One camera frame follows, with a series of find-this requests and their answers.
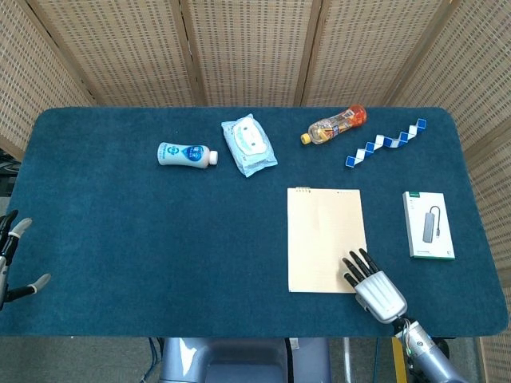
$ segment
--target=notepad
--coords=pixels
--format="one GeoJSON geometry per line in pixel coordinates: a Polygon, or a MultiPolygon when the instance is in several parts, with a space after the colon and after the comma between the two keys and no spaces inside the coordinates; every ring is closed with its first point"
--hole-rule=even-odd
{"type": "Polygon", "coordinates": [[[290,292],[353,293],[341,259],[366,249],[359,190],[288,188],[290,292]]]}

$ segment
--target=product box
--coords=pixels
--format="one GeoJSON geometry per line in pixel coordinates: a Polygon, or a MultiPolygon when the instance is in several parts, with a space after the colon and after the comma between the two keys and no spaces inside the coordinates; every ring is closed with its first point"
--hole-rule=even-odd
{"type": "Polygon", "coordinates": [[[444,195],[406,191],[402,198],[405,204],[410,256],[454,259],[444,195]]]}

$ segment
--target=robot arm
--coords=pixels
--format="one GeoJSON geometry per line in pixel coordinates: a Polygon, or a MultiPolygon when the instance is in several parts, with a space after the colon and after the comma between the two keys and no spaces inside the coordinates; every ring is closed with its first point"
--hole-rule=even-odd
{"type": "Polygon", "coordinates": [[[406,316],[406,300],[397,287],[363,249],[359,251],[368,266],[353,251],[350,251],[350,255],[360,270],[349,259],[343,259],[351,272],[343,277],[355,289],[358,303],[379,322],[392,323],[394,336],[403,344],[407,356],[414,360],[431,382],[468,383],[421,325],[406,316]]]}
{"type": "Polygon", "coordinates": [[[18,211],[14,210],[0,218],[0,249],[2,249],[0,252],[0,310],[2,310],[5,302],[12,302],[26,295],[36,294],[51,278],[51,275],[44,274],[34,283],[9,290],[9,283],[7,283],[9,267],[13,262],[19,239],[32,223],[32,219],[25,218],[11,230],[10,225],[17,215],[18,211]]]}

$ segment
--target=zigzag toy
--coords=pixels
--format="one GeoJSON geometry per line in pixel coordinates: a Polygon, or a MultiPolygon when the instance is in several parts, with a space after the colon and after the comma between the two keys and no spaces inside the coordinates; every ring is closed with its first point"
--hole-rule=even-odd
{"type": "Polygon", "coordinates": [[[400,148],[424,130],[426,130],[426,120],[419,118],[415,125],[410,125],[408,132],[399,133],[399,138],[390,138],[378,134],[374,142],[368,142],[366,144],[365,149],[358,149],[355,157],[348,156],[346,158],[346,166],[354,168],[356,164],[360,164],[364,161],[364,159],[374,154],[374,151],[380,149],[382,146],[385,146],[386,148],[400,148]]]}

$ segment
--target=gray floor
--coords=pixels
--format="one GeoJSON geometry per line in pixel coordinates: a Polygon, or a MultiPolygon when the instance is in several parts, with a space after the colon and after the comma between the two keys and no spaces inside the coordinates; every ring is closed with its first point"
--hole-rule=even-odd
{"type": "MultiPolygon", "coordinates": [[[[0,213],[8,203],[8,198],[0,198],[0,213]]],[[[370,338],[351,340],[354,382],[373,381],[375,344],[370,338]]],[[[459,338],[449,344],[459,371],[471,382],[483,382],[474,339],[459,338]]],[[[330,349],[333,382],[344,382],[342,341],[332,339],[330,349]]],[[[146,338],[0,338],[1,382],[138,383],[150,361],[146,338]]],[[[147,382],[157,382],[158,376],[159,368],[147,382]]],[[[396,382],[390,339],[380,340],[376,381],[396,382]]]]}

